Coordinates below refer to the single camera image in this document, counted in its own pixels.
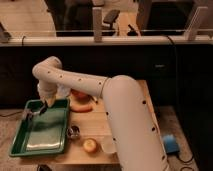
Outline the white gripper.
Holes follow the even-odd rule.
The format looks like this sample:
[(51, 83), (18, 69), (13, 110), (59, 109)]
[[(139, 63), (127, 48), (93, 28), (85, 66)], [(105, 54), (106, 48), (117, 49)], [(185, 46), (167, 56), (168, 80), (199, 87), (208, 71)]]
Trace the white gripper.
[(54, 105), (56, 101), (57, 85), (45, 81), (39, 81), (37, 90), (40, 100), (45, 103), (39, 110), (39, 115), (42, 115), (46, 112), (48, 107)]

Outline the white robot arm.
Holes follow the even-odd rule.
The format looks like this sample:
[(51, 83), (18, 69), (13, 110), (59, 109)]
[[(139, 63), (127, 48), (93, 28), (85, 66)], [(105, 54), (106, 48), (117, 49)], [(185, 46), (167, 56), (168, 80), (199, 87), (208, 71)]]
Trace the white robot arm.
[(36, 64), (32, 73), (43, 99), (53, 97), (62, 84), (103, 100), (122, 171), (170, 171), (160, 131), (135, 79), (64, 71), (54, 56)]

